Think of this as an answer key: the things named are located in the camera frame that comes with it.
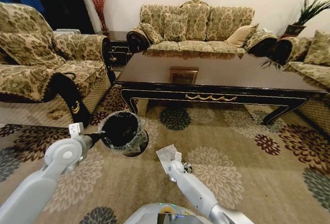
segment coffee table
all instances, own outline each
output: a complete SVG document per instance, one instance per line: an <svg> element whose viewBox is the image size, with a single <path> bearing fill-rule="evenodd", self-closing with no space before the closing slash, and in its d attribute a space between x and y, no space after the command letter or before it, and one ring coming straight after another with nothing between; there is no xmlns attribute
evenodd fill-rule
<svg viewBox="0 0 330 224"><path fill-rule="evenodd" d="M326 94L294 72L261 67L266 59L146 51L134 54L116 83L122 85L121 96L133 113L138 111L133 98L278 106L264 118L265 125L301 107L311 96Z"/></svg>

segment table leg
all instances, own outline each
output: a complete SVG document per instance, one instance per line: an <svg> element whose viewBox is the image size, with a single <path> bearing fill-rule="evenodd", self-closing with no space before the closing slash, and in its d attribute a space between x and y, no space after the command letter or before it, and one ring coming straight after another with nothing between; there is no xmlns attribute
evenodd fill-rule
<svg viewBox="0 0 330 224"><path fill-rule="evenodd" d="M129 110L132 113L137 114L138 113L138 108L136 107L136 104L134 103L134 99L132 96L133 91L126 91L125 89L122 89L120 92L120 95L122 96L122 99L124 100L124 102L127 104Z"/></svg>
<svg viewBox="0 0 330 224"><path fill-rule="evenodd" d="M264 125L272 125L278 118L281 116L298 109L302 105L306 103L307 99L296 99L294 103L291 105L280 106L273 112L269 113L267 116L264 117L263 123Z"/></svg>

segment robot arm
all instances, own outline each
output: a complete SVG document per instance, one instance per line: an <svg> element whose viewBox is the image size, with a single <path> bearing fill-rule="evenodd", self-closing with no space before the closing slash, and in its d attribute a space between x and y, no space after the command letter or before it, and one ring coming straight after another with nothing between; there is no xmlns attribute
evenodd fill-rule
<svg viewBox="0 0 330 224"><path fill-rule="evenodd" d="M80 136L82 124L71 124L69 129L71 138L53 143L45 153L43 168L28 176L1 206L0 224L34 223L54 194L60 176L76 168L99 140L95 134Z"/></svg>
<svg viewBox="0 0 330 224"><path fill-rule="evenodd" d="M207 216L212 223L253 224L241 212L220 206L214 194L197 177L185 171L180 159L171 161L167 172L195 209Z"/></svg>

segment floral patterned rug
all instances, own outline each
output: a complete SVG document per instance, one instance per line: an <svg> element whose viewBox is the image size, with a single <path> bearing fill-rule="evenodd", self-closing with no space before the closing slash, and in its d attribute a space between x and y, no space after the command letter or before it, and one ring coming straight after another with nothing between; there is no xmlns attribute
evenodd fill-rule
<svg viewBox="0 0 330 224"><path fill-rule="evenodd" d="M91 116L87 133L108 114L126 109L112 87ZM151 202L193 210L165 175L155 153L175 144L193 173L225 207L254 223L327 223L330 219L330 144L295 113L263 126L267 106L149 102L150 138L137 157L98 142L73 172L59 180L36 223L123 223ZM40 169L46 148L68 137L54 127L0 126L0 203Z"/></svg>

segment sofa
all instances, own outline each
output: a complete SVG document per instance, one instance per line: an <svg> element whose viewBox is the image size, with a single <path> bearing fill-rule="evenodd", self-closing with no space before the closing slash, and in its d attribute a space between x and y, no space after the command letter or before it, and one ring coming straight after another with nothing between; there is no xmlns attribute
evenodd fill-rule
<svg viewBox="0 0 330 224"><path fill-rule="evenodd" d="M246 52L259 56L265 55L277 41L271 32L255 31L242 47L232 46L226 42L239 27L250 25L254 17L250 7L212 7L200 0L192 0L174 5L142 5L140 25L127 34L131 52L140 51L197 51L207 53L231 53L243 55ZM166 36L167 13L187 17L184 39ZM150 24L159 35L157 42L150 39L143 29Z"/></svg>
<svg viewBox="0 0 330 224"><path fill-rule="evenodd" d="M89 123L115 79L106 36L55 34L22 4L0 3L0 123Z"/></svg>
<svg viewBox="0 0 330 224"><path fill-rule="evenodd" d="M304 80L310 84L330 92L330 65L318 63L317 61L311 63L308 59L308 55L312 50L311 47L314 47L312 52L316 54L316 60L318 60L318 57L327 57L330 61L330 54L322 54L322 49L315 47L314 39L306 37L282 38L274 46L271 59L284 65L286 70L302 75ZM314 96L298 111L321 128L328 136L330 135L330 93L323 98Z"/></svg>

